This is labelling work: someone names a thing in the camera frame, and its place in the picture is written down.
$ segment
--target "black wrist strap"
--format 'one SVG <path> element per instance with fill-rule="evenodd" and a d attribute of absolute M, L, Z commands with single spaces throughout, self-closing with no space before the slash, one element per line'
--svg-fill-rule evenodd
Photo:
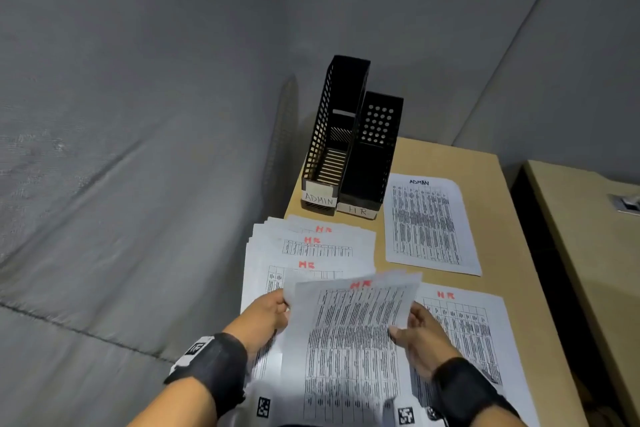
<path fill-rule="evenodd" d="M 494 405 L 520 418 L 506 398 L 464 358 L 453 358 L 438 367 L 430 390 L 434 393 L 430 407 L 448 427 L 469 427 L 480 412 Z"/>
<path fill-rule="evenodd" d="M 244 400 L 246 363 L 243 344 L 231 334 L 204 336 L 176 361 L 164 384 L 194 377 L 211 393 L 220 418 Z"/>

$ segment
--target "perforated file holder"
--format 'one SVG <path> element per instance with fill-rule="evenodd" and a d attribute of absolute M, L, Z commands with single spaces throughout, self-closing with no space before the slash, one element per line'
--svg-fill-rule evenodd
<path fill-rule="evenodd" d="M 367 91 L 356 116 L 337 210 L 373 220 L 385 197 L 404 100 Z"/>
<path fill-rule="evenodd" d="M 326 70 L 307 160 L 302 172 L 302 200 L 318 210 L 332 210 L 344 174 L 355 117 L 371 61 L 334 56 Z"/>

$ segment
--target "hand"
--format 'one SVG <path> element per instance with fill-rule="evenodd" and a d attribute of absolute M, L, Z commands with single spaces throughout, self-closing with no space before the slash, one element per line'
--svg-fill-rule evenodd
<path fill-rule="evenodd" d="M 284 329 L 288 323 L 289 311 L 282 296 L 282 289 L 276 289 L 253 301 L 223 330 L 223 333 L 235 336 L 251 357 L 267 344 L 277 329 Z"/>
<path fill-rule="evenodd" d="M 407 326 L 406 329 L 389 326 L 389 334 L 406 350 L 409 363 L 421 377 L 429 380 L 438 366 L 462 357 L 439 322 L 418 302 L 411 304 Z"/>

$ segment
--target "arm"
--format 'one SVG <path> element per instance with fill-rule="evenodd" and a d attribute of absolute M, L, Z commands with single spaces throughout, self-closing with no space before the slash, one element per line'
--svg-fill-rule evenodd
<path fill-rule="evenodd" d="M 278 329 L 289 322 L 282 289 L 258 297 L 223 332 L 231 334 L 254 357 Z M 210 391 L 193 377 L 167 385 L 129 427 L 215 427 L 216 402 Z"/>
<path fill-rule="evenodd" d="M 444 363 L 462 358 L 439 322 L 417 302 L 411 306 L 407 326 L 406 329 L 390 326 L 389 334 L 398 346 L 406 350 L 409 363 L 424 379 L 430 380 Z M 482 410 L 471 422 L 471 427 L 496 426 L 526 427 L 516 415 L 496 405 Z"/>

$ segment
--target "wooden desk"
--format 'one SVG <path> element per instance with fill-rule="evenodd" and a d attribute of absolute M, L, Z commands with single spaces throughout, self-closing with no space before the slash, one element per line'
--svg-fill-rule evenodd
<path fill-rule="evenodd" d="M 383 210 L 373 221 L 339 212 L 330 217 L 303 210 L 300 178 L 287 215 L 297 214 L 374 230 L 377 233 L 375 262 L 378 271 L 405 268 L 410 272 L 422 272 L 424 282 L 503 297 L 540 425 L 585 426 L 575 384 L 498 158 L 493 154 L 398 139 L 391 172 L 448 178 L 460 186 L 483 269 L 482 277 L 387 262 Z"/>
<path fill-rule="evenodd" d="M 607 198 L 640 187 L 544 162 L 524 170 L 624 414 L 640 426 L 640 216 Z"/>

